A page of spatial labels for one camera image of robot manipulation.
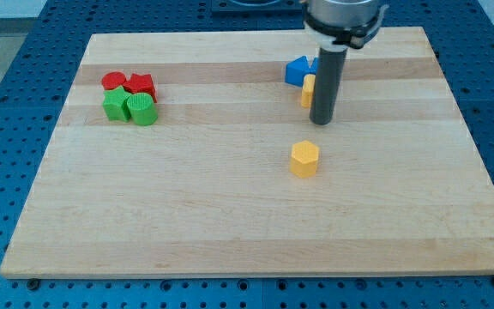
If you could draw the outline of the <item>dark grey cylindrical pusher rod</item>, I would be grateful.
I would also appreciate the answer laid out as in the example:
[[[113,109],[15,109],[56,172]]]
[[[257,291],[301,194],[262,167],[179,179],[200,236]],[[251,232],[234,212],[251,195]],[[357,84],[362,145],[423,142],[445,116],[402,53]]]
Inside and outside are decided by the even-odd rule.
[[[347,50],[319,50],[314,92],[310,107],[313,124],[329,124],[334,116],[334,107],[340,87],[340,80]]]

